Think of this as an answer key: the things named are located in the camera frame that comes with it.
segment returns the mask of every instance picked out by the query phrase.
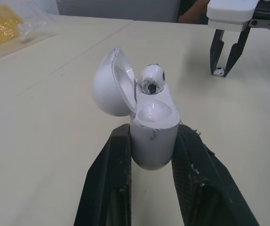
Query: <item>white table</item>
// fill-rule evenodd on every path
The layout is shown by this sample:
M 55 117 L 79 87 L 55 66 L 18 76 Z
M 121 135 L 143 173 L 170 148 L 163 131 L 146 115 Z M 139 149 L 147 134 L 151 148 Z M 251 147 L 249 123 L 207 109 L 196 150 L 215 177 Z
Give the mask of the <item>white table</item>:
M 213 34 L 202 25 L 132 22 L 0 105 L 0 226 L 73 225 L 87 170 L 111 131 L 128 123 L 100 111 L 90 94 L 117 45 L 137 74 L 151 63 L 164 68 L 183 122 L 202 133 L 259 223 L 270 225 L 270 32 L 252 29 L 227 78 L 209 72 Z M 226 32 L 226 45 L 237 36 Z M 135 226 L 183 225 L 170 164 L 133 164 L 132 217 Z
M 46 36 L 51 34 L 51 38 L 45 39 L 44 35 L 32 38 L 33 42 L 45 40 L 0 59 L 0 106 L 132 22 L 53 17 L 55 24 L 45 28 L 49 30 Z

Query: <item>earbud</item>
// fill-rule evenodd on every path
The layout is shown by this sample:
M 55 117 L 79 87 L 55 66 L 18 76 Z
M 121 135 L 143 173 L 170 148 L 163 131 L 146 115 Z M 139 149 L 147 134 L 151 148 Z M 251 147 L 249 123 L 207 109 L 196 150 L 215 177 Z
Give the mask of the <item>earbud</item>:
M 214 75 L 216 76 L 224 76 L 225 69 L 223 67 L 217 67 L 214 71 Z
M 158 64 L 148 65 L 140 74 L 140 84 L 145 94 L 160 93 L 165 85 L 165 74 Z

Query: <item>open case lid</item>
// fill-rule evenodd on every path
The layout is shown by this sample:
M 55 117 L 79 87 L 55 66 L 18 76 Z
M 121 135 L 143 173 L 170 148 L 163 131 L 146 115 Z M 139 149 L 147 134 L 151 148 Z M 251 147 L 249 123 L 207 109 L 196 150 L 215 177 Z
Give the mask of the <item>open case lid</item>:
M 94 78 L 92 95 L 107 114 L 127 116 L 136 113 L 136 79 L 120 47 L 113 49 L 101 63 Z

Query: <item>person's hand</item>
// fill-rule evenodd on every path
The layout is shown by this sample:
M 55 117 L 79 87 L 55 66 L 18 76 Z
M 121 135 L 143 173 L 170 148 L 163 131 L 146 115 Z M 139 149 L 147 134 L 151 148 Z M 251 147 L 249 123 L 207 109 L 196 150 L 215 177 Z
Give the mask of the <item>person's hand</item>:
M 207 6 L 207 4 L 210 2 L 210 0 L 197 0 L 196 3 L 199 5 Z
M 196 0 L 195 4 L 197 8 L 199 8 L 200 12 L 206 13 L 207 12 L 207 5 L 209 4 L 210 0 Z
M 196 0 L 195 4 L 178 18 L 178 23 L 196 24 L 202 14 L 207 12 L 207 5 L 210 0 Z

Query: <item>earbud charging case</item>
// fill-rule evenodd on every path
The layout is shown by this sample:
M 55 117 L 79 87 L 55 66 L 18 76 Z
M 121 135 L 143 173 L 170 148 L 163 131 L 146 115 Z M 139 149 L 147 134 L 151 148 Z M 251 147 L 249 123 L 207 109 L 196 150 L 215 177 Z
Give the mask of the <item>earbud charging case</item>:
M 132 157 L 140 167 L 157 170 L 169 163 L 180 115 L 167 84 L 160 93 L 144 94 L 125 53 L 117 47 L 101 63 L 92 94 L 105 113 L 130 116 Z

